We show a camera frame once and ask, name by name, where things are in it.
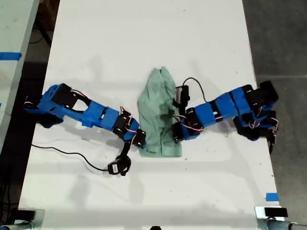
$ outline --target red and white wire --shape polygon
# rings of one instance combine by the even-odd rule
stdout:
[[[187,119],[185,116],[183,115],[174,115],[174,117],[181,117],[181,118],[184,118],[184,119]],[[182,122],[180,122],[182,126],[186,127],[186,128],[189,128],[189,129],[192,129],[192,130],[195,130],[195,131],[203,131],[203,128],[193,128],[191,126],[187,126],[185,124],[183,124]]]
[[[83,93],[81,93],[80,91],[76,91],[76,90],[71,90],[71,92],[74,92],[74,93],[76,93],[76,94],[78,94],[78,95],[81,95],[81,96],[83,96],[83,97],[86,97],[87,98],[87,96],[85,96]]]

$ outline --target dark floor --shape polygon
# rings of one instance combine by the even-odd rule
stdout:
[[[256,75],[307,75],[307,0],[243,4]]]
[[[272,80],[280,99],[276,105],[280,132],[271,156],[281,205],[291,221],[307,224],[307,0],[243,0],[253,63],[258,82]],[[31,41],[40,38],[33,31]],[[34,123],[21,108],[26,94],[40,94],[44,83],[49,47],[45,41],[30,44],[16,102],[0,155],[9,169],[0,179],[11,178],[11,202],[18,203]]]

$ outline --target black plastic part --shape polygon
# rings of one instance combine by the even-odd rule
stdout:
[[[13,222],[15,220],[25,220],[30,222],[34,220],[34,217],[35,211],[12,209],[10,222]]]
[[[107,166],[107,170],[111,175],[122,175],[125,176],[131,167],[131,160],[128,157],[128,152],[130,150],[131,143],[125,142],[124,148],[121,154],[116,157],[116,159]]]
[[[50,128],[63,122],[62,119],[52,114],[32,114],[32,118],[44,128]]]
[[[260,108],[264,104],[273,104],[278,100],[277,92],[270,81],[260,83],[260,88],[256,90],[253,90],[251,85],[245,85],[242,89],[252,110]]]
[[[181,122],[176,122],[172,125],[172,134],[175,142],[184,140],[184,136],[181,129]]]
[[[150,230],[162,230],[160,226],[152,226]]]
[[[269,81],[269,80],[264,81],[264,82],[260,83],[259,86],[260,86],[260,89],[262,89],[262,90],[264,90],[268,93],[269,97],[267,98],[267,100],[270,104],[278,101],[278,99],[279,99],[278,94],[277,94],[276,90],[274,89],[274,86],[273,86],[271,81]]]
[[[135,135],[136,136],[134,137],[132,143],[133,145],[141,147],[143,144],[145,144],[146,132],[138,128]]]
[[[288,217],[285,207],[265,207],[264,213],[267,217]]]
[[[202,129],[203,128],[201,126],[201,123],[200,123],[197,115],[196,115],[195,108],[187,109],[186,117],[187,117],[187,121],[186,121],[187,126],[190,126],[192,128],[195,128],[195,129]],[[190,129],[190,128],[188,128],[188,131],[189,131],[191,136],[198,135],[199,133],[201,133],[200,131],[196,131],[196,130],[193,130],[193,129]]]
[[[126,126],[130,115],[131,114],[127,111],[123,111],[123,113],[119,115],[115,121],[112,132],[115,133],[120,139],[123,139],[124,135],[127,133]]]
[[[58,105],[66,105],[73,108],[78,98],[71,93],[71,87],[66,84],[61,84],[54,96],[52,101]]]
[[[128,156],[116,157],[115,161],[107,166],[110,175],[125,176],[131,167],[131,160]]]
[[[223,118],[222,118],[222,115],[221,115],[221,113],[220,113],[219,108],[217,107],[217,105],[216,105],[216,103],[215,103],[215,100],[210,101],[209,103],[210,103],[211,108],[212,108],[212,110],[213,110],[213,114],[214,114],[215,121],[216,121],[216,122],[222,121]]]
[[[173,100],[173,105],[179,109],[180,115],[185,115],[186,107],[190,100],[189,86],[183,85],[176,87],[176,91],[176,99]]]
[[[181,94],[180,94],[180,103],[182,104],[182,106],[187,107],[188,106],[188,102],[190,100],[190,96],[189,96],[189,86],[187,85],[183,85],[181,86]]]
[[[246,137],[249,140],[257,140],[259,137],[266,137],[267,138],[272,133],[272,130],[267,129],[267,128],[243,127],[237,116],[234,118],[234,124],[236,126],[236,130],[237,130],[238,134]]]

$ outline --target wire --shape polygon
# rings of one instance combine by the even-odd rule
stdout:
[[[136,131],[131,130],[131,129],[128,129],[127,127],[125,127],[125,128],[126,128],[126,130],[127,130],[128,132],[131,132],[131,133],[137,133]]]
[[[195,131],[203,131],[203,128],[192,128],[191,126],[187,126],[187,125],[183,124],[182,122],[181,122],[181,125],[184,126],[184,127],[186,127],[186,128],[195,130]]]
[[[271,117],[271,119],[277,122],[277,124],[276,124],[276,132],[278,132],[278,123],[279,123],[279,121],[277,119],[273,118],[273,117]]]
[[[83,96],[83,97],[88,99],[88,97],[85,96],[83,93],[81,93],[79,90],[71,90],[71,92],[76,92],[77,94],[79,94],[79,95],[81,95],[81,96]]]
[[[187,119],[187,117],[186,117],[186,116],[183,116],[183,115],[174,115],[174,117],[180,117],[180,118]]]
[[[61,152],[61,153],[67,154],[67,155],[73,155],[73,154],[79,155],[79,156],[81,156],[81,157],[88,163],[88,165],[91,166],[92,168],[94,168],[94,169],[96,169],[96,170],[99,170],[99,171],[108,172],[107,169],[100,169],[100,168],[97,168],[96,166],[92,165],[92,164],[86,159],[86,157],[83,156],[81,153],[78,153],[78,152],[64,152],[64,151],[59,150],[59,149],[57,149],[57,148],[55,148],[55,147],[41,147],[41,146],[37,146],[37,145],[34,145],[34,144],[31,144],[31,145],[34,146],[34,147],[36,147],[36,148],[39,148],[39,149],[45,149],[45,150],[47,150],[47,149],[54,149],[54,150],[56,150],[56,151],[59,151],[59,152]]]
[[[175,118],[180,117],[180,118],[183,118],[183,119],[187,119],[187,117],[185,117],[183,115],[173,115],[173,117],[175,117]],[[181,124],[182,124],[182,126],[189,128],[189,129],[192,129],[192,130],[195,130],[195,131],[203,131],[203,128],[193,128],[191,126],[187,126],[187,125],[183,124],[182,122],[181,122]]]
[[[41,40],[43,40],[43,38],[38,39],[38,40],[37,40],[37,41],[35,41],[35,42],[29,42],[29,44],[36,44],[36,43],[39,43]]]
[[[206,100],[206,98],[205,98],[205,93],[203,92],[203,89],[202,89],[202,86],[201,86],[200,82],[199,82],[197,79],[195,79],[195,78],[187,78],[187,79],[185,79],[184,82],[182,83],[182,86],[184,86],[184,83],[186,83],[186,81],[187,81],[187,80],[190,80],[190,79],[192,79],[192,80],[194,80],[194,81],[196,81],[196,82],[198,83],[198,85],[199,85],[200,88],[201,88],[201,92],[202,92],[203,99],[204,99],[205,102],[207,102],[207,100]]]

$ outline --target black cable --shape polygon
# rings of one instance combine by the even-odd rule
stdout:
[[[194,80],[194,81],[196,81],[196,82],[198,83],[198,85],[199,85],[200,88],[201,88],[201,92],[202,92],[203,99],[204,99],[205,102],[207,102],[207,100],[206,100],[206,98],[205,98],[205,93],[203,92],[203,89],[202,89],[202,86],[201,86],[200,82],[199,82],[197,79],[195,79],[195,78],[187,78],[187,79],[185,79],[184,82],[182,83],[182,86],[184,86],[184,83],[186,83],[186,81],[187,81],[187,80],[190,80],[190,79],[192,79],[192,80]]]
[[[91,166],[92,168],[94,168],[94,169],[96,169],[96,170],[99,170],[99,171],[108,172],[107,169],[100,169],[100,168],[97,168],[97,167],[93,166],[93,165],[85,158],[85,156],[83,156],[81,153],[78,153],[78,152],[64,152],[64,151],[59,150],[59,149],[57,149],[57,148],[55,148],[55,147],[41,147],[41,146],[37,146],[37,145],[34,145],[34,144],[31,144],[31,145],[34,146],[34,147],[36,147],[36,148],[45,149],[45,150],[47,150],[47,149],[54,149],[54,150],[56,150],[56,151],[59,151],[59,152],[61,152],[61,153],[68,154],[68,155],[71,155],[71,154],[79,155],[79,156],[83,157],[83,159],[84,159],[84,160],[89,164],[89,166]]]
[[[43,38],[38,39],[38,40],[37,40],[37,41],[35,41],[35,42],[29,42],[29,44],[36,44],[36,43],[39,43],[41,40],[43,40]]]

